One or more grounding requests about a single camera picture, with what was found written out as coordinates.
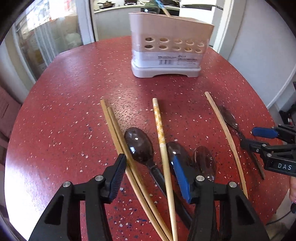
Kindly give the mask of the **person's hand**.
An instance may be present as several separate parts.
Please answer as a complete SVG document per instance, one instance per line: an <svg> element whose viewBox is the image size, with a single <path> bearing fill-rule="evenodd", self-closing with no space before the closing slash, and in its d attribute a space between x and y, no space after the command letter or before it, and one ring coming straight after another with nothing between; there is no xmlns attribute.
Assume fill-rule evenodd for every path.
<svg viewBox="0 0 296 241"><path fill-rule="evenodd" d="M296 203L296 178L290 177L290 194L289 198L291 202Z"/></svg>

